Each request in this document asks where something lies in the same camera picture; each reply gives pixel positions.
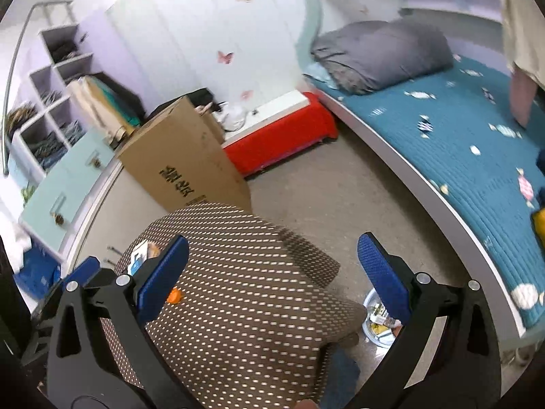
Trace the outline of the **clear plastic trash bin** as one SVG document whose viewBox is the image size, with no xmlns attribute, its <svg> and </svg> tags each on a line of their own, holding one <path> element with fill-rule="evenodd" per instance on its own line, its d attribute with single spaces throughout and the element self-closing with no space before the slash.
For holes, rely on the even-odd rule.
<svg viewBox="0 0 545 409">
<path fill-rule="evenodd" d="M 367 317 L 362 324 L 365 336 L 376 346 L 389 349 L 396 338 L 394 331 L 400 329 L 402 323 L 389 315 L 375 289 L 370 290 L 363 306 L 367 310 Z"/>
</svg>

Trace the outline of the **blue storage bag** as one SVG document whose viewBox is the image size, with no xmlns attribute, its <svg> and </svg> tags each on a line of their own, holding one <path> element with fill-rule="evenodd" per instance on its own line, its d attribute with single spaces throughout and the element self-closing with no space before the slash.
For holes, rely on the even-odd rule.
<svg viewBox="0 0 545 409">
<path fill-rule="evenodd" d="M 35 242 L 23 254 L 23 267 L 14 274 L 18 287 L 36 301 L 47 296 L 61 278 L 61 267 L 46 250 Z"/>
</svg>

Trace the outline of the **mint green drawer cabinet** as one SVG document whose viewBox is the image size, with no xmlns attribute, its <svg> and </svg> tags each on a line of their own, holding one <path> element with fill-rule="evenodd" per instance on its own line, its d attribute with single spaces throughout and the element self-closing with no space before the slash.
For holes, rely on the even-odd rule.
<svg viewBox="0 0 545 409">
<path fill-rule="evenodd" d="M 82 202 L 114 158 L 103 133 L 88 131 L 40 182 L 21 214 L 34 237 L 57 251 Z"/>
</svg>

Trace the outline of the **orange plastic cap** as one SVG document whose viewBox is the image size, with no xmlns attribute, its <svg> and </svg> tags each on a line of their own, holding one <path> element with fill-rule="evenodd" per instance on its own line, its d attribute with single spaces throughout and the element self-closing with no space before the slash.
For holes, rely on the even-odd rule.
<svg viewBox="0 0 545 409">
<path fill-rule="evenodd" d="M 184 296 L 185 295 L 181 290 L 174 288 L 167 297 L 167 303 L 171 305 L 180 304 L 182 300 L 184 299 Z"/>
</svg>

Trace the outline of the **white cube shelf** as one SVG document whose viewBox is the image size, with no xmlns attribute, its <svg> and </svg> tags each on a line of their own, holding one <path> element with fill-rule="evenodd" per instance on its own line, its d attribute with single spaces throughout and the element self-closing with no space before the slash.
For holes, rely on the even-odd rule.
<svg viewBox="0 0 545 409">
<path fill-rule="evenodd" d="M 22 113 L 9 129 L 9 151 L 35 185 L 92 129 L 67 88 L 73 78 L 91 69 L 92 60 L 79 25 L 72 22 L 40 31 L 21 62 Z"/>
</svg>

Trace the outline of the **brown cardboard box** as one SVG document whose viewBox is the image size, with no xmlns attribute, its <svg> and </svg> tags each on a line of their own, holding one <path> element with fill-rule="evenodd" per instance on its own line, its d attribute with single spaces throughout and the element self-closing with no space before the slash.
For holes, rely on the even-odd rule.
<svg viewBox="0 0 545 409">
<path fill-rule="evenodd" d="M 135 132 L 116 157 L 169 212 L 202 202 L 252 210 L 248 184 L 186 97 Z"/>
</svg>

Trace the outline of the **hanging clothes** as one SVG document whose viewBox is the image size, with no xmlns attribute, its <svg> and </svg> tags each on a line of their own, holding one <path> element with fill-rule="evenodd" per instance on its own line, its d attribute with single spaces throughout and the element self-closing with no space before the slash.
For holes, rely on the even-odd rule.
<svg viewBox="0 0 545 409">
<path fill-rule="evenodd" d="M 116 82 L 112 88 L 102 76 L 77 77 L 66 88 L 82 113 L 113 146 L 130 138 L 140 128 L 145 111 L 138 96 L 118 87 Z"/>
</svg>

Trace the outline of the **brown polka dot tablecloth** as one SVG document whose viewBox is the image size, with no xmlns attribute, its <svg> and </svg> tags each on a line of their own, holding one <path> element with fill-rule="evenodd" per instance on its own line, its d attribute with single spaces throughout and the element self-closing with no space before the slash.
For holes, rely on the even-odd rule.
<svg viewBox="0 0 545 409">
<path fill-rule="evenodd" d="M 364 306 L 328 285 L 337 261 L 304 237 L 234 206 L 201 203 L 152 222 L 140 241 L 188 240 L 177 304 L 146 325 L 178 379 L 207 408 L 291 408 L 325 390 L 335 344 Z"/>
</svg>

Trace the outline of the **yellow garment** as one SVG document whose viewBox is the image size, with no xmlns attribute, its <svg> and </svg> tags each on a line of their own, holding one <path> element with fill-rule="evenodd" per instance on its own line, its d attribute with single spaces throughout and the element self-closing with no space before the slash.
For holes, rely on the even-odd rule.
<svg viewBox="0 0 545 409">
<path fill-rule="evenodd" d="M 532 225 L 541 246 L 545 246 L 545 209 L 534 212 L 531 215 Z"/>
</svg>

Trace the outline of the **blue patterned bed sheet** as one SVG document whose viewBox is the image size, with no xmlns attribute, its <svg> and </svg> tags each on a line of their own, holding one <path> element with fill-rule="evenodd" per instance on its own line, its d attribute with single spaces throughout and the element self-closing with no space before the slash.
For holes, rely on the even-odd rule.
<svg viewBox="0 0 545 409">
<path fill-rule="evenodd" d="M 522 129 L 510 115 L 509 78 L 467 56 L 370 95 L 342 92 L 318 63 L 305 73 L 441 191 L 492 258 L 525 328 L 535 326 L 544 313 L 544 254 L 531 222 L 544 186 L 540 107 Z"/>
</svg>

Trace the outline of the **red bed step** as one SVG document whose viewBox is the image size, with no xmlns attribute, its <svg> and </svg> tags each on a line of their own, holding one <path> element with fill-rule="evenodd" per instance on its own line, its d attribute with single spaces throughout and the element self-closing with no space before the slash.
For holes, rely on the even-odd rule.
<svg viewBox="0 0 545 409">
<path fill-rule="evenodd" d="M 315 94 L 303 92 L 302 95 L 308 105 L 224 147 L 243 177 L 252 176 L 320 142 L 338 138 L 332 113 Z"/>
</svg>

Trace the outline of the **grey folded quilt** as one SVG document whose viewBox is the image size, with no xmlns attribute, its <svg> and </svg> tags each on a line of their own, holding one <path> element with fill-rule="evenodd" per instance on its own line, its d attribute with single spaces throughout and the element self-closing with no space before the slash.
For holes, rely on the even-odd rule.
<svg viewBox="0 0 545 409">
<path fill-rule="evenodd" d="M 358 95 L 454 66 L 453 53 L 442 32 L 410 18 L 346 25 L 315 39 L 310 53 L 336 87 Z"/>
</svg>

